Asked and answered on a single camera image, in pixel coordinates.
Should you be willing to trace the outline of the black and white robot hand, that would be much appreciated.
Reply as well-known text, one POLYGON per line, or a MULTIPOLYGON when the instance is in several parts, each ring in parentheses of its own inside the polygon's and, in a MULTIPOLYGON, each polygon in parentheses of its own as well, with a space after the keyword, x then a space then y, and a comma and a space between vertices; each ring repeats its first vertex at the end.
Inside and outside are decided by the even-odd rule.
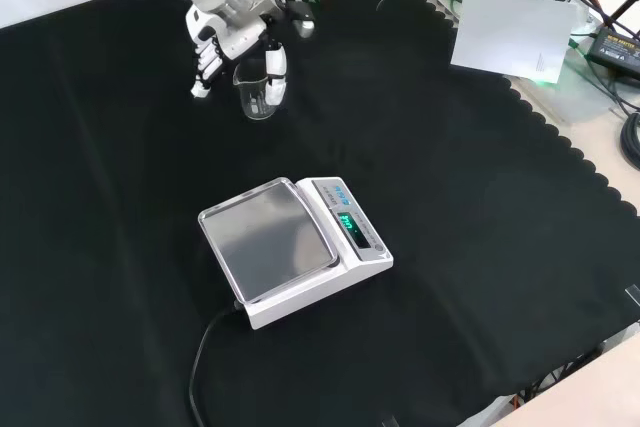
POLYGON ((287 56, 283 44, 268 33, 271 13, 277 8, 265 2, 250 11, 226 17, 221 10, 205 12, 191 6, 186 25, 193 42, 196 74, 191 94, 208 96, 213 81, 226 67, 237 64, 258 47, 264 49, 268 106, 279 106, 287 88, 287 56))

